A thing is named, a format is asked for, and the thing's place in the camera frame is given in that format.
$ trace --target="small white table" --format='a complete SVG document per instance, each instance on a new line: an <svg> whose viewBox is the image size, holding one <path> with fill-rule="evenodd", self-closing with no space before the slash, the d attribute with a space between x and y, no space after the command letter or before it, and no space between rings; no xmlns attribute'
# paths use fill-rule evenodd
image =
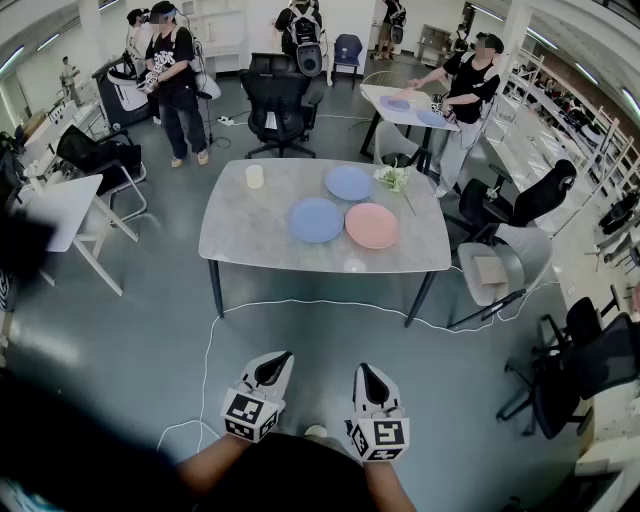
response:
<svg viewBox="0 0 640 512"><path fill-rule="evenodd" d="M448 130L458 132L460 128L455 123L449 123L443 126L431 126L423 123L420 119L418 119L417 112L418 110L428 110L431 112L431 98L428 94L421 91L412 91L411 94L408 94L405 98L409 104L410 108L406 112L398 112L392 110L390 108L385 107L382 104L383 96L395 96L399 92L402 92L403 89L398 89L396 87L383 87L380 85L361 85L360 89L362 90L362 95L368 99L371 104L376 109L376 114L373 116L371 121L371 126L369 127L369 131L367 132L367 136L364 139L364 143L362 144L362 148L360 149L360 154L366 156L368 158L373 158L371 153L369 152L369 144L371 144L371 140L376 132L376 127L380 122L380 119L384 119L385 121L389 121L393 124L400 124L407 126L406 136L409 136L409 132L412 126L418 126L425 129L424 139L422 140L422 147L426 150L429 150L429 141L431 140L431 132L435 128L437 130ZM428 170L429 164L431 163L431 154L425 156L424 154L420 155L418 160L417 168L420 171Z"/></svg>
<svg viewBox="0 0 640 512"><path fill-rule="evenodd" d="M46 249L48 252L67 252L71 244L75 245L100 277L122 296L122 288L115 283L97 260L104 237L78 234L82 221L93 203L129 238L134 242L138 241L138 235L131 231L102 199L96 196L101 182L102 175L95 175L58 183L46 188L42 195L34 192L22 208L25 210L27 219L54 227L54 234ZM96 242L93 252L89 252L83 242ZM43 273L43 277L49 284L55 285L55 281L49 276Z"/></svg>

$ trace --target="gray pants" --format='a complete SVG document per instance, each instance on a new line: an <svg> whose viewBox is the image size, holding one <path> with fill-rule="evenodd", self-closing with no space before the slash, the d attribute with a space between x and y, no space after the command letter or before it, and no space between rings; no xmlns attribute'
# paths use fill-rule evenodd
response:
<svg viewBox="0 0 640 512"><path fill-rule="evenodd" d="M459 132L436 130L431 137L431 162L436 172L440 174L439 188L449 192L458 181L462 164L469 151L478 140L482 129L482 119L475 124L461 123Z"/></svg>

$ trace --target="white cable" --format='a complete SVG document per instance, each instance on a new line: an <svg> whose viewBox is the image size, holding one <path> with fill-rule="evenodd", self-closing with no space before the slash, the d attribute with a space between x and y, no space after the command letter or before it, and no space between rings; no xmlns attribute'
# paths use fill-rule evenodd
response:
<svg viewBox="0 0 640 512"><path fill-rule="evenodd" d="M462 272L462 269L452 266L452 268L455 268L456 270L458 270L459 272ZM539 290L540 288L544 287L544 286L549 286L552 284L560 284L558 281L552 281L550 283L544 283L541 284L539 286L537 286L536 288L534 288L533 290L531 290L530 292L528 292L525 296L524 296L524 300L522 301L522 304L520 304L520 307L518 308L518 312L515 314L515 316L511 317L511 318L507 318L504 319L500 316L500 313L497 313L496 315L491 317L491 322L485 325L482 325L480 327L478 327L477 329L461 329L458 331L454 331L451 329L448 329L446 327L440 327L438 325L432 325L429 322L427 322L426 320L423 320L422 318L415 318L414 320L416 322L420 322L424 325L427 325L428 327L431 327L432 329L437 329L440 331L446 331L448 333L451 334L462 334L462 333L468 333L468 332L478 332L481 331L483 329L486 329L488 327L491 327L493 325L493 322L495 320L495 317L497 316L501 321L503 322L509 322L511 320L515 320L519 315L520 315L520 311L522 310L522 308L524 307L525 302L527 301L527 298L536 290ZM400 315L404 318L407 318L407 315L401 311L397 311L395 309L388 309L388 308L383 308L381 306L376 306L375 304L366 304L366 303L362 303L362 302L345 302L345 301L334 301L334 300L327 300L327 299L318 299L318 300L300 300L300 299L283 299L283 300L274 300L274 301L261 301L261 302L247 302L246 304L241 304L239 306L235 306L233 308L229 308L225 310L225 314L227 313L231 313L233 311L237 311L239 309L242 308L246 308L248 306L267 306L267 305L275 305L275 304L286 304L286 303L290 303L293 302L295 304L333 304L333 305L337 305L337 306L362 306L362 307L368 307L368 308L372 308L372 309L377 309L378 311L383 311L385 313L394 313L396 315ZM205 389L206 389L206 385L207 385L207 375L208 375L208 371L209 371L209 351L211 350L211 344L213 342L213 329L216 325L216 323L218 322L218 320L220 320L220 316L217 316L216 319L213 321L213 323L211 324L211 331L209 333L209 343L207 345L207 350L205 351L205 356L204 356L204 378L202 379L202 405L200 407L200 416L197 420L190 420L187 421L185 423L180 423L178 425L172 425L170 427L167 427L165 429L165 431L162 433L162 436L160 437L160 441L158 442L158 448L160 449L160 444L162 443L162 440L164 438L164 435L167 433L167 431L173 429L173 428L177 428L177 427L181 427L184 425L189 425L190 423L199 423L200 424L200 439L198 440L198 449L196 451L196 453L200 453L200 448L202 447L202 438L204 435L204 431L203 431L203 427L206 427L212 434L214 434L218 439L220 439L220 436L213 431L206 423L204 423L202 421L202 418L204 416L204 407L205 407Z"/></svg>
<svg viewBox="0 0 640 512"><path fill-rule="evenodd" d="M185 421L184 423L178 423L177 425L171 425L170 427L167 427L164 429L164 432L162 433L162 435L160 436L160 441L158 441L158 446L156 447L156 451L160 450L160 445L162 444L162 440L164 439L164 435L169 432L169 430L174 429L174 428L178 428L178 427L184 427L185 425L190 425L191 423L200 423L200 429L202 429L202 426L204 425L207 430L209 432L211 432L214 436L216 436L218 439L220 439L220 436L206 423L200 421L200 420L189 420L189 421Z"/></svg>

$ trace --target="person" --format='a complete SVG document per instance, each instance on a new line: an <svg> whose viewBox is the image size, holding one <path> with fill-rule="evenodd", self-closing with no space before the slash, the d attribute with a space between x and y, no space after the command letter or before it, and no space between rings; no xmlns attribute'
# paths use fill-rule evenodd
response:
<svg viewBox="0 0 640 512"><path fill-rule="evenodd" d="M60 75L60 79L62 80L62 85L66 89L65 97L71 98L76 106L81 106L80 97L78 96L78 91L76 91L76 83L75 77L80 74L80 71L75 68L75 66L71 66L69 64L69 57L63 57L62 64L64 65L64 70L62 71L62 75Z"/></svg>
<svg viewBox="0 0 640 512"><path fill-rule="evenodd" d="M147 9L144 11L142 9L133 9L127 14L127 21L132 29L127 36L127 53L133 58L138 78L144 78L147 73L149 73L145 57L149 43L153 39L153 28L151 28L151 25L145 18L145 14L148 12ZM162 124L162 121L160 121L158 97L149 94L147 95L147 99L149 101L149 110L153 116L153 122L155 124Z"/></svg>
<svg viewBox="0 0 640 512"><path fill-rule="evenodd" d="M375 56L377 59L390 60L391 53L393 52L393 41L391 40L391 17L398 12L400 2L398 0L383 0L387 4L387 13L382 21L380 27L380 37L378 38L378 53Z"/></svg>
<svg viewBox="0 0 640 512"><path fill-rule="evenodd" d="M193 38L184 27L178 28L176 8L168 1L153 6L150 22L155 36L146 52L147 68L157 75L160 118L173 149L171 167L180 167L187 157L181 119L187 125L191 150L198 155L198 163L209 161L207 140L202 116L198 110L195 74L189 65L194 59Z"/></svg>
<svg viewBox="0 0 640 512"><path fill-rule="evenodd" d="M278 19L275 22L275 28L279 32L282 32L282 53L289 55L296 63L296 68L300 72L300 64L298 62L297 50L298 46L293 42L291 32L289 32L291 22L295 18L293 8L297 8L301 14L306 14L309 9L313 9L312 16L322 27L322 16L320 15L319 5L315 0L294 0L291 7L287 7L280 12Z"/></svg>
<svg viewBox="0 0 640 512"><path fill-rule="evenodd" d="M469 34L467 33L467 29L464 24L458 25L456 38L451 43L451 56L457 52L465 53L469 49L467 37L469 37Z"/></svg>
<svg viewBox="0 0 640 512"><path fill-rule="evenodd" d="M453 111L460 131L435 130L431 141L433 166L440 174L436 191L438 198L454 188L462 164L480 135L483 104L492 100L500 85L500 77L493 63L497 51L504 51L502 41L494 34L485 34L478 38L475 54L458 53L426 77L409 82L410 86L419 88L440 80L446 73L454 76L442 110L445 116L450 110Z"/></svg>

